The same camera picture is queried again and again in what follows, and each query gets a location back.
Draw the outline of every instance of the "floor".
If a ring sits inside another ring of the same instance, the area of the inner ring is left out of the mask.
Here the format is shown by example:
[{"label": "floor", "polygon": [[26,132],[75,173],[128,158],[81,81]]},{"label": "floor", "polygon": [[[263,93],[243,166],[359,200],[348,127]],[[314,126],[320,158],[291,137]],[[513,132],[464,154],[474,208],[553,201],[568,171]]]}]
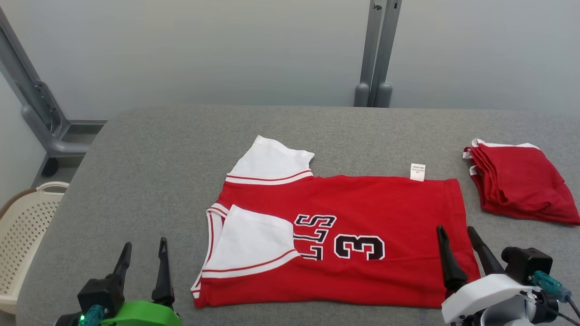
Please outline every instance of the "floor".
[{"label": "floor", "polygon": [[[72,143],[85,143],[91,144],[93,139],[99,133],[103,126],[101,125],[73,125],[71,126],[67,133],[63,136],[65,142]],[[43,183],[50,181],[61,181],[70,183],[77,172],[78,167],[82,162],[83,156],[76,157],[61,157],[58,158],[59,169],[53,176],[42,176],[39,175],[35,186],[38,187]],[[12,314],[5,313],[0,310],[0,325],[2,326],[15,326],[16,316]]]}]

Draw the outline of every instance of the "clothing tag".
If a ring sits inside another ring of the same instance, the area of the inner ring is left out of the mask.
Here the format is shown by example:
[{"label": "clothing tag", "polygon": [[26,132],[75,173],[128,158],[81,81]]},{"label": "clothing tag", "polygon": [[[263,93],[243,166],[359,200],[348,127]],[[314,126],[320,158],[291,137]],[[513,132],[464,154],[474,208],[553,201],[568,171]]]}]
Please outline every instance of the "clothing tag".
[{"label": "clothing tag", "polygon": [[411,180],[425,180],[425,164],[411,163]]}]

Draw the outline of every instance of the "wall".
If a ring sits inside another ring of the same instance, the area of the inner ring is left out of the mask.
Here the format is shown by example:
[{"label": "wall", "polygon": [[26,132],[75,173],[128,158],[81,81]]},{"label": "wall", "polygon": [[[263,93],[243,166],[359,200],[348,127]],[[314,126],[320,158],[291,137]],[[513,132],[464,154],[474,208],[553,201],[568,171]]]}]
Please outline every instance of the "wall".
[{"label": "wall", "polygon": [[46,156],[22,116],[22,104],[0,73],[0,207],[29,189]]},{"label": "wall", "polygon": [[405,0],[391,107],[580,113],[580,2]]},{"label": "wall", "polygon": [[369,0],[0,0],[67,119],[175,103],[351,106]]}]

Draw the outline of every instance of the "beige basket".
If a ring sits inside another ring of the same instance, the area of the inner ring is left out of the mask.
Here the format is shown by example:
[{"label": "beige basket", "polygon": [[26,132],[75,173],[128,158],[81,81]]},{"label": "beige basket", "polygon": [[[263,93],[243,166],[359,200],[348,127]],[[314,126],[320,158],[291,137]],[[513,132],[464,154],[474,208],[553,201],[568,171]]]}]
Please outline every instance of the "beige basket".
[{"label": "beige basket", "polygon": [[23,191],[0,211],[0,310],[7,313],[16,314],[30,263],[64,195],[44,191],[48,187],[68,188],[68,183],[48,182]]}]

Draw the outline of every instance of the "printed number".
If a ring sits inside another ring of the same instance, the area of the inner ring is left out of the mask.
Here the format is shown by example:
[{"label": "printed number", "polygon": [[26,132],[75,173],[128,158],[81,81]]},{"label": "printed number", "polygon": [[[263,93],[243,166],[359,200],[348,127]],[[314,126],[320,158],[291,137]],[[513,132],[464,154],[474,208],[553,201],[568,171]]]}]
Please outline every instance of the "printed number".
[{"label": "printed number", "polygon": [[336,236],[334,238],[334,253],[340,258],[350,259],[350,248],[346,248],[346,244],[352,244],[354,251],[366,251],[367,260],[385,257],[385,243],[377,236],[353,236],[351,234]]}]

